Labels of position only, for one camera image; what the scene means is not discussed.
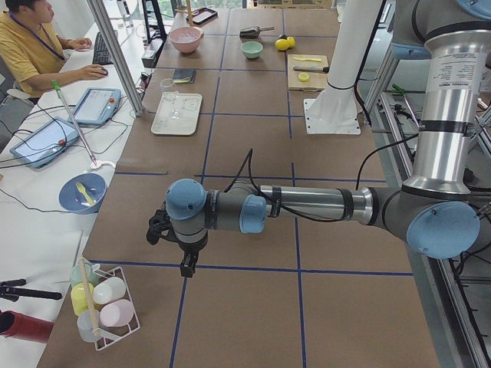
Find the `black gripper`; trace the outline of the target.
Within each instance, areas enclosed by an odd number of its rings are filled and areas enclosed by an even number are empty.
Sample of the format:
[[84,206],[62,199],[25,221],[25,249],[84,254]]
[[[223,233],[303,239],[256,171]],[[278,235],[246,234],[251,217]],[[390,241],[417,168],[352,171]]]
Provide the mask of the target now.
[[199,259],[199,252],[207,245],[208,231],[203,229],[191,235],[177,232],[176,237],[179,247],[184,252],[184,257],[180,264],[181,276],[184,278],[192,278],[196,272],[196,263]]

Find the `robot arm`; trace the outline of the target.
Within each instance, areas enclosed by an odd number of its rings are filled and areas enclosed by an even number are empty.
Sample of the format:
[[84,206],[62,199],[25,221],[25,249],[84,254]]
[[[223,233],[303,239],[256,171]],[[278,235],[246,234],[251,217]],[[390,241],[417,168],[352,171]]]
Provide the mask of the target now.
[[411,175],[398,189],[316,189],[231,183],[207,191],[192,179],[166,191],[163,224],[149,224],[183,250],[181,275],[193,276],[210,230],[259,233],[267,218],[356,221],[382,228],[415,252],[453,258],[478,239],[480,220],[463,184],[473,122],[490,51],[488,1],[399,1],[394,47],[430,54]]

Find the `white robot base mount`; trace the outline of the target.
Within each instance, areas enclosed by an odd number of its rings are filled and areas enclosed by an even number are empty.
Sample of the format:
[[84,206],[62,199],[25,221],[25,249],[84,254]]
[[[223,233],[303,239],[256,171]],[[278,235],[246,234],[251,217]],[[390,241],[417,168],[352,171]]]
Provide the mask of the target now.
[[365,52],[371,46],[385,2],[346,2],[325,89],[315,99],[306,99],[308,134],[359,135],[356,84]]

